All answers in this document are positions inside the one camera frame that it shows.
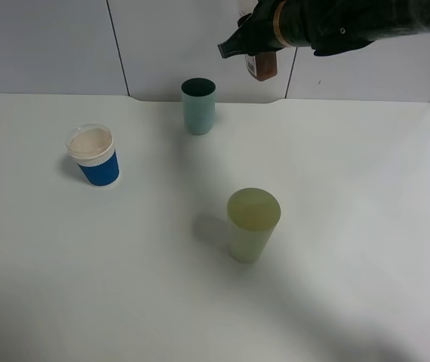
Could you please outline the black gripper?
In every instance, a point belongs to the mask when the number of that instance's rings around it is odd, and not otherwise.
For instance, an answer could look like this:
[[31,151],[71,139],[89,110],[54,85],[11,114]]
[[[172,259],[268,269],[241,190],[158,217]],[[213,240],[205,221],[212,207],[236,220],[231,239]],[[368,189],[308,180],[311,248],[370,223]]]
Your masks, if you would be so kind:
[[329,57],[420,33],[430,33],[430,1],[261,1],[217,47],[223,59],[275,51],[273,43]]

